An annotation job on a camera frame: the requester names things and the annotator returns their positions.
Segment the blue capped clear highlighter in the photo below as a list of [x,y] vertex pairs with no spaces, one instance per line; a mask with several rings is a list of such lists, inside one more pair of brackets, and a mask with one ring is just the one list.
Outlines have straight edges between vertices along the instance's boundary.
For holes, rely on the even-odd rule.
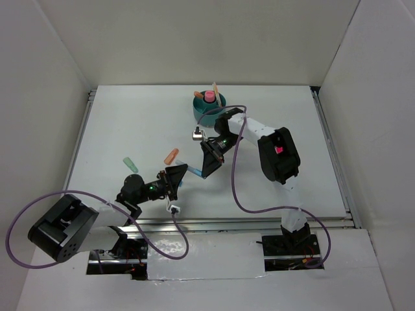
[[[185,163],[180,161],[180,160],[176,160],[175,164],[176,165],[184,165]],[[187,171],[194,174],[194,175],[196,175],[196,176],[198,176],[198,177],[200,177],[200,178],[202,178],[202,179],[204,179],[204,177],[202,176],[202,171],[195,168],[195,167],[192,167],[191,165],[187,164]]]

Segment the pink capped marker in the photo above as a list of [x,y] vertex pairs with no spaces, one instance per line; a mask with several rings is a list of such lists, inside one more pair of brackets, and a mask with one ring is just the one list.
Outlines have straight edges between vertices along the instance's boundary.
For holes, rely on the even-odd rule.
[[212,90],[205,91],[204,93],[204,101],[207,103],[213,103],[216,101],[215,92]]

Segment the thin orange pen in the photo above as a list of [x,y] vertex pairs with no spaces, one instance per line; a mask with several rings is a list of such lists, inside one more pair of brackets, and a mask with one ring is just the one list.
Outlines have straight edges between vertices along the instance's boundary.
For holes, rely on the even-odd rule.
[[217,101],[218,106],[219,107],[223,107],[222,100],[221,100],[221,97],[220,97],[220,93],[219,92],[218,93],[215,93],[214,92],[214,94],[215,94],[215,98],[216,98],[216,101]]

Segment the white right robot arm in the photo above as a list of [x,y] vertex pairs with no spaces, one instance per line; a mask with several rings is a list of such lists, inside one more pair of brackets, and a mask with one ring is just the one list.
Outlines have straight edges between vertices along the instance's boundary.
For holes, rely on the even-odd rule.
[[[202,177],[206,178],[224,164],[224,154],[234,149],[231,164],[231,191],[240,210],[248,214],[263,214],[270,211],[286,211],[281,216],[283,247],[290,254],[297,254],[305,247],[311,231],[307,223],[308,214],[299,204],[295,191],[295,178],[299,174],[300,156],[290,131],[286,127],[275,129],[246,115],[246,109],[234,105],[220,114],[214,130],[217,137],[208,138],[197,126],[193,139],[199,140],[203,151]],[[241,205],[235,188],[235,169],[240,142],[245,139],[257,146],[263,175],[273,182],[280,198],[292,199],[293,206],[282,205],[260,210],[249,210]]]

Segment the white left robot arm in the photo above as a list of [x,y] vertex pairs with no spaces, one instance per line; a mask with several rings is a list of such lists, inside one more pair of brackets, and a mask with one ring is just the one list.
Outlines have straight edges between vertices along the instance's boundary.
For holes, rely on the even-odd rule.
[[128,251],[126,233],[121,228],[137,225],[142,203],[166,200],[171,215],[180,212],[172,201],[178,198],[187,168],[186,164],[167,167],[150,183],[139,174],[131,174],[114,202],[81,190],[62,190],[60,199],[30,228],[28,239],[56,264],[79,252],[101,248],[119,259]]

